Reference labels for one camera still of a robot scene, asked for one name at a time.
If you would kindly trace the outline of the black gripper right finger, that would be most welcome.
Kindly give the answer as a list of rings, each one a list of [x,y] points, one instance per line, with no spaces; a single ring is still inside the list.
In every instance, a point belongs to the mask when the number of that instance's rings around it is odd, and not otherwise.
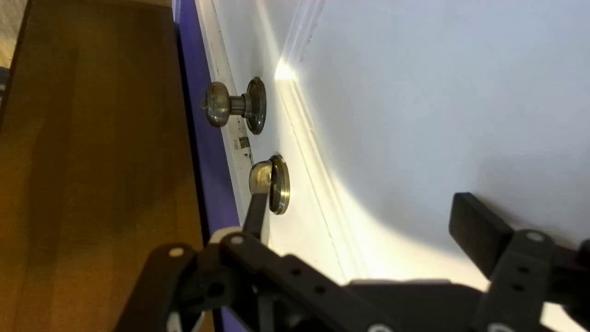
[[[454,195],[448,230],[485,276],[493,274],[513,237],[513,228],[471,191]]]

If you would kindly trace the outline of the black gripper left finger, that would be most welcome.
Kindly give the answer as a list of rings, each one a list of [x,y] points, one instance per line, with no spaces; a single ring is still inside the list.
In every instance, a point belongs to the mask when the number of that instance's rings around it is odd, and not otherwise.
[[[268,195],[255,193],[247,208],[244,232],[260,241],[268,241],[270,234],[268,234],[266,212],[268,212]]]

